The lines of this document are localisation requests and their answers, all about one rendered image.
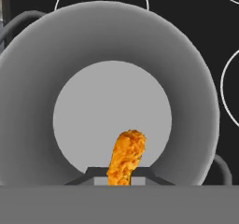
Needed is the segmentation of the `black hob with white rings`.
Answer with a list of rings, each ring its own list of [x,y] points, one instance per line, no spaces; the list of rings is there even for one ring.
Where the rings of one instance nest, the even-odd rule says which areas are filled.
[[[50,12],[94,0],[3,0],[3,21],[27,10]],[[224,90],[220,103],[218,155],[229,165],[239,186],[239,0],[106,0],[149,7],[182,31],[203,55],[216,86]]]

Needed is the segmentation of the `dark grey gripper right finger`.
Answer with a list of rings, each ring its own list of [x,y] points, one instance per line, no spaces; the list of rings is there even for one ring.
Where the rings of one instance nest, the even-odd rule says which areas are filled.
[[[155,176],[149,167],[136,168],[131,174],[130,184],[132,186],[149,186],[149,185],[161,185],[161,186],[173,186],[173,183]]]

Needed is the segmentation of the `orange breaded meat piece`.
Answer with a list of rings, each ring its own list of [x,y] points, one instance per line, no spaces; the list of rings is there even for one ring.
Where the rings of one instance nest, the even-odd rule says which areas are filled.
[[[138,167],[146,150],[146,137],[137,130],[119,135],[106,175],[109,186],[129,186],[132,172]]]

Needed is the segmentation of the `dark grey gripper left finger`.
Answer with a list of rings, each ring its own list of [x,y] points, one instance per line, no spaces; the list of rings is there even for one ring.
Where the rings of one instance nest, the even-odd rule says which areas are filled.
[[[89,167],[85,174],[66,183],[66,186],[93,185],[93,179],[97,176],[106,177],[107,167]]]

